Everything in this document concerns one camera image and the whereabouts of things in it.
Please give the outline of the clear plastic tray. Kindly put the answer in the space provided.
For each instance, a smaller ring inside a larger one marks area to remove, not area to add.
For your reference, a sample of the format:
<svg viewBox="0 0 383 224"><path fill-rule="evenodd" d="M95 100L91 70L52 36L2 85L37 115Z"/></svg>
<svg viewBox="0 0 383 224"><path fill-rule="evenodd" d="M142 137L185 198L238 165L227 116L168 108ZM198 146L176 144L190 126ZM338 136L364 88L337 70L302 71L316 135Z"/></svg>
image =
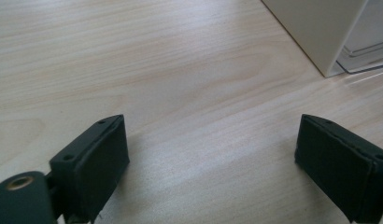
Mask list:
<svg viewBox="0 0 383 224"><path fill-rule="evenodd" d="M375 44L362 44L360 41L347 41L336 60L348 74L358 74L383 68L383 41Z"/></svg>

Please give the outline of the white cabinet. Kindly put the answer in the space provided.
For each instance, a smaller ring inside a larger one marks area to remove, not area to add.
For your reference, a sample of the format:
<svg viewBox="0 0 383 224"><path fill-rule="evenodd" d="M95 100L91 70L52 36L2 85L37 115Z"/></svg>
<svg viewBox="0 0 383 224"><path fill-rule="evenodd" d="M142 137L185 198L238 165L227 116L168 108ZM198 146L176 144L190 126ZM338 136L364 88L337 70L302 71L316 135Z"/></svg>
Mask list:
<svg viewBox="0 0 383 224"><path fill-rule="evenodd" d="M383 41L383 0L262 0L325 77L347 41Z"/></svg>

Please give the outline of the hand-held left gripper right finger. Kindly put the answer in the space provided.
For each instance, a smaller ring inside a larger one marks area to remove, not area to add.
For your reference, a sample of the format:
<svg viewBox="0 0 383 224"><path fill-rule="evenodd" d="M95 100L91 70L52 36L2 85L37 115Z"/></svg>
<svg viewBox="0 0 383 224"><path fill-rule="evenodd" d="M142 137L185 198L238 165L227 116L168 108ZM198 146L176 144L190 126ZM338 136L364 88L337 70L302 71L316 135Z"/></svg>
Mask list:
<svg viewBox="0 0 383 224"><path fill-rule="evenodd" d="M383 149L328 119L303 114L295 161L346 215L378 224L383 216Z"/></svg>

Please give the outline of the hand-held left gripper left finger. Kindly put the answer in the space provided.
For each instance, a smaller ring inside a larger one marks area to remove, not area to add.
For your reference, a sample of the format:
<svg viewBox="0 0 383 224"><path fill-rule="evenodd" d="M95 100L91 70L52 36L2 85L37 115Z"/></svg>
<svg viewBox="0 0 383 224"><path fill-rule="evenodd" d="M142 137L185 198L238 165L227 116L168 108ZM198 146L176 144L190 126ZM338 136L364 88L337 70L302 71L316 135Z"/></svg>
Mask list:
<svg viewBox="0 0 383 224"><path fill-rule="evenodd" d="M60 191L67 223L93 222L128 163L124 116L95 122L50 160L51 183Z"/></svg>

